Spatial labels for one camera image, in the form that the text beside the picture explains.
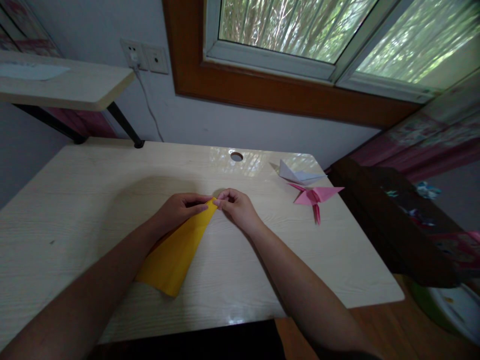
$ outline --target table leg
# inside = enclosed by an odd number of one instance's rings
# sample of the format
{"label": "table leg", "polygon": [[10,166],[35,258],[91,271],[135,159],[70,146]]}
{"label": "table leg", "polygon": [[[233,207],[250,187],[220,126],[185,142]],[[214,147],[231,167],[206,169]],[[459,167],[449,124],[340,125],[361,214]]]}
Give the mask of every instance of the table leg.
{"label": "table leg", "polygon": [[54,128],[63,135],[69,137],[73,140],[75,144],[83,144],[87,138],[83,135],[80,135],[75,130],[71,129],[63,122],[58,120],[55,116],[50,114],[48,111],[43,110],[39,106],[33,105],[22,105],[22,104],[13,104],[20,110],[23,110],[27,114],[33,116],[34,118],[40,120],[42,123],[47,124],[49,127]]}
{"label": "table leg", "polygon": [[120,124],[123,130],[125,130],[126,134],[133,140],[135,143],[135,147],[137,149],[143,148],[145,140],[140,140],[139,136],[135,132],[132,125],[130,125],[127,118],[124,114],[120,111],[119,107],[115,102],[112,102],[107,108],[108,112],[115,118],[115,120]]}

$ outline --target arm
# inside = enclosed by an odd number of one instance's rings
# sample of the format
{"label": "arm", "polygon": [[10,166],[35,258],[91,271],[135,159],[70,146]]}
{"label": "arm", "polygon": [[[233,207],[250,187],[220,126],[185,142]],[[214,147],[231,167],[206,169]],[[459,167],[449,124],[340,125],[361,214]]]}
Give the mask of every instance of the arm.
{"label": "arm", "polygon": [[197,203],[211,198],[193,193],[170,197],[33,318],[0,353],[0,359],[82,359],[102,335],[152,246],[206,210],[207,205]]}
{"label": "arm", "polygon": [[251,238],[282,303],[315,351],[321,346],[380,357],[337,296],[262,222],[247,195],[227,189],[214,203]]}

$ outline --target finger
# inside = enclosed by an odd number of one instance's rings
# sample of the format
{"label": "finger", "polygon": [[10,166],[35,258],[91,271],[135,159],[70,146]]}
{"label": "finger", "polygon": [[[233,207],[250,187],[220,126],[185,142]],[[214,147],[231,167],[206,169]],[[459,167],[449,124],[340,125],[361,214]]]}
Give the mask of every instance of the finger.
{"label": "finger", "polygon": [[227,200],[214,200],[213,204],[218,207],[218,210],[225,210],[227,213],[232,209],[233,204]]}
{"label": "finger", "polygon": [[218,195],[217,199],[224,200],[224,199],[228,199],[228,198],[233,198],[233,199],[237,200],[240,194],[241,194],[240,191],[238,191],[236,189],[228,188],[228,189],[223,190]]}
{"label": "finger", "polygon": [[187,192],[182,194],[181,200],[184,204],[188,203],[202,203],[205,204],[207,201],[212,199],[213,196],[200,195],[195,192]]}
{"label": "finger", "polygon": [[191,218],[194,215],[200,214],[201,212],[204,212],[209,208],[208,205],[201,204],[201,205],[195,205],[192,207],[187,207],[186,209],[186,214],[189,218]]}

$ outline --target wall socket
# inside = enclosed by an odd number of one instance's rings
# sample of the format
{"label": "wall socket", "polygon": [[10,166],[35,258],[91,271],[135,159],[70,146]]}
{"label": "wall socket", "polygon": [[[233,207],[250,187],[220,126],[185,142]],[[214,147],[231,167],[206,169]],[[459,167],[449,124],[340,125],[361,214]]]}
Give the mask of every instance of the wall socket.
{"label": "wall socket", "polygon": [[129,68],[135,67],[132,57],[136,58],[140,70],[150,70],[153,73],[168,74],[169,67],[165,48],[142,44],[138,41],[120,39],[121,48]]}
{"label": "wall socket", "polygon": [[143,45],[143,52],[148,62],[148,68],[152,73],[168,74],[169,66],[164,47]]}
{"label": "wall socket", "polygon": [[134,55],[138,59],[140,70],[146,71],[149,69],[149,64],[147,62],[147,59],[145,58],[144,50],[141,42],[120,39],[120,45],[121,45],[121,48],[123,49],[123,53],[125,54],[126,62],[129,68],[134,68],[136,65],[131,57],[131,55]]}

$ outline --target wall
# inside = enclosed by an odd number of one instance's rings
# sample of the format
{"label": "wall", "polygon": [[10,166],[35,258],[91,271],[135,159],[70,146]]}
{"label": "wall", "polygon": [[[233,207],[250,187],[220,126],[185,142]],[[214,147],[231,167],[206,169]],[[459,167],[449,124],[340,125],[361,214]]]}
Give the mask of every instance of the wall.
{"label": "wall", "polygon": [[15,106],[0,102],[0,209],[70,142]]}
{"label": "wall", "polygon": [[480,161],[427,180],[441,189],[435,204],[466,231],[480,231]]}
{"label": "wall", "polygon": [[[161,0],[27,2],[66,58],[127,66],[120,38],[168,50]],[[378,133],[368,127],[176,96],[171,70],[169,75],[141,75],[166,142],[308,153],[326,168]],[[138,81],[116,103],[140,137],[159,140]],[[125,138],[115,121],[110,122]]]}

